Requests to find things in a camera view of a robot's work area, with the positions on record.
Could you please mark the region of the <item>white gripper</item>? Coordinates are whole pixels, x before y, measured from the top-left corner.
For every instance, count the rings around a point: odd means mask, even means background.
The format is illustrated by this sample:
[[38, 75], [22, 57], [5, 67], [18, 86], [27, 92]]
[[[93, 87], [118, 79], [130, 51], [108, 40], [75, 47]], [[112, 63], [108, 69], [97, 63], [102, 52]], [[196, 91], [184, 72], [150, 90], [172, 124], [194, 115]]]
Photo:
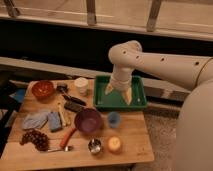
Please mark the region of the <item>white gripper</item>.
[[105, 88], [105, 94], [108, 95], [113, 90], [123, 92], [122, 97], [127, 105], [131, 103], [131, 96], [127, 91], [131, 86], [132, 81], [132, 69], [119, 67], [114, 65], [113, 72], [110, 76], [110, 81]]

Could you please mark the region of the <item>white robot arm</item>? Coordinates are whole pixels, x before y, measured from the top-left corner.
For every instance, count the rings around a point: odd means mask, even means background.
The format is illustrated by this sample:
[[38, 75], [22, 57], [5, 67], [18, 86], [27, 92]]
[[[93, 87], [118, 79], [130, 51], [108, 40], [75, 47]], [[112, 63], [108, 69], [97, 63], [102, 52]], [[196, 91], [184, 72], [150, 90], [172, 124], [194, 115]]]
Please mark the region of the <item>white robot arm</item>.
[[190, 91], [180, 110], [172, 171], [213, 171], [213, 57], [145, 53], [132, 40], [108, 52], [113, 72], [105, 89], [132, 100], [132, 72], [139, 70]]

